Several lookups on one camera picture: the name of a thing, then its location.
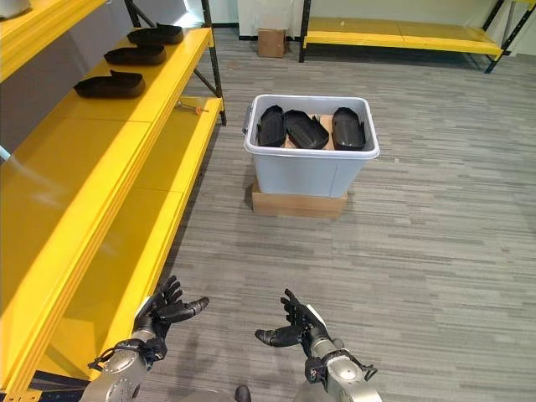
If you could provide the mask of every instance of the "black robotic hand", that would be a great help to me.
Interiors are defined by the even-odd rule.
[[[160,285],[137,313],[134,331],[145,328],[154,331],[157,338],[165,338],[171,324],[197,316],[209,304],[207,297],[184,303],[180,286],[175,275]]]
[[[331,339],[327,334],[326,326],[309,309],[300,303],[294,294],[285,289],[288,297],[281,298],[283,308],[287,312],[286,320],[291,324],[275,330],[258,329],[255,336],[263,343],[276,348],[301,344],[303,351],[311,357],[311,345],[319,338]]]

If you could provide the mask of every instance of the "plastic tote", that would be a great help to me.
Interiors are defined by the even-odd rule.
[[[355,111],[364,121],[366,145],[362,151],[326,151],[257,146],[257,124],[270,106],[283,111],[332,115],[339,107]],[[259,95],[246,113],[245,150],[253,155],[262,193],[342,197],[364,164],[379,155],[378,139],[368,102],[337,96]]]

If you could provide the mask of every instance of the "wall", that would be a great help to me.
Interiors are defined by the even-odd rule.
[[[137,0],[147,16],[169,23],[186,11],[178,0]],[[131,29],[122,0],[97,8],[0,85],[0,143],[10,152]]]
[[[197,20],[203,21],[203,7],[201,0],[184,0],[186,9],[192,13]],[[238,2],[237,0],[210,0],[210,16],[213,23],[238,23]]]
[[[449,23],[455,25],[482,26],[496,0],[313,0],[312,16],[398,19],[427,23]],[[514,24],[526,8],[526,4],[516,6]],[[291,36],[300,36],[303,0],[294,0]],[[502,6],[496,21],[488,33],[498,42],[503,39],[503,31],[508,18],[509,4]],[[257,0],[238,0],[240,35],[256,35],[255,17],[258,12]],[[536,27],[534,24],[523,31],[523,37],[512,46],[514,53],[536,54]]]

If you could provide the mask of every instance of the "robotic arm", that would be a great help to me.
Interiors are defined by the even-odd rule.
[[[258,329],[259,340],[276,348],[301,344],[308,359],[305,375],[309,383],[322,383],[337,402],[381,402],[376,390],[366,385],[378,371],[361,364],[339,340],[332,340],[320,315],[301,304],[288,289],[281,298],[287,312],[288,327],[265,331]]]
[[[197,316],[209,304],[207,297],[184,303],[180,286],[176,276],[159,286],[137,314],[131,337],[88,364],[100,375],[87,386],[80,402],[131,402],[136,398],[152,364],[168,352],[165,340],[171,324]]]

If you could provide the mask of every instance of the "yellow shelf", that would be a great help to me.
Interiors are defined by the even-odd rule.
[[[0,167],[0,389],[29,384],[210,39],[208,28],[191,30],[166,47],[165,64],[137,67],[147,82],[139,98],[69,93]]]
[[[134,99],[95,100],[72,90],[54,108],[52,116],[75,119],[149,121],[161,130],[190,76],[209,46],[210,28],[191,29],[177,46],[166,46],[167,59],[154,66],[110,65],[101,61],[87,77],[110,75],[110,69],[141,73],[146,83],[143,95]],[[117,47],[135,47],[123,39]]]
[[[0,82],[105,0],[31,0],[26,13],[0,22]]]
[[[311,18],[307,44],[351,44],[448,50],[498,56],[501,48],[480,28],[357,18]]]
[[[39,370],[79,379],[87,363],[131,333],[152,293],[188,203],[222,107],[218,98],[182,98],[209,110],[175,110],[71,300]]]

